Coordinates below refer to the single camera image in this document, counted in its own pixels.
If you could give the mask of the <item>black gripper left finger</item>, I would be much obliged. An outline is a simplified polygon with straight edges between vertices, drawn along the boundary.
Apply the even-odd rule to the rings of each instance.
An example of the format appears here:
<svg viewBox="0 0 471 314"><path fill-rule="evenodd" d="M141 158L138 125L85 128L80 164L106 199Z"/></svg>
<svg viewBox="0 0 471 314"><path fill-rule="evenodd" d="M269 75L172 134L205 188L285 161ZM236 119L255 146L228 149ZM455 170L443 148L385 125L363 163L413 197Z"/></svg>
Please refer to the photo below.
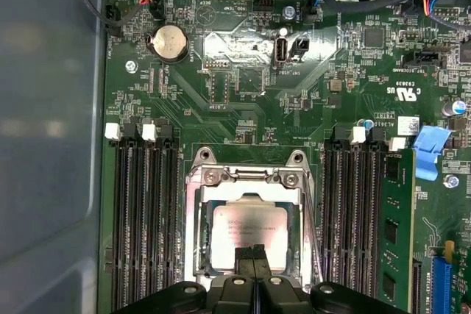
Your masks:
<svg viewBox="0 0 471 314"><path fill-rule="evenodd" d="M182 281L121 308L122 313L251 313L254 247L237 248L233 275L217 276L210 288Z"/></svg>

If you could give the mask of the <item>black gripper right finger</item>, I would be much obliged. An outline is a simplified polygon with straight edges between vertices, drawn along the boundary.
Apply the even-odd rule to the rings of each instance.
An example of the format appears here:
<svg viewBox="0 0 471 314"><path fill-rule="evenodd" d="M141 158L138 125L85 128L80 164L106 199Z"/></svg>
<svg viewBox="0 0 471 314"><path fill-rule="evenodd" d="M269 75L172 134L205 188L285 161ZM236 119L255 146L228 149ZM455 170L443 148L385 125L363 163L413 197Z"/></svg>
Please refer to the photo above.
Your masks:
<svg viewBox="0 0 471 314"><path fill-rule="evenodd" d="M309 292L291 277L272 274L264 245L254 245L254 270L263 313L402 313L401 309L334 282L314 285Z"/></svg>

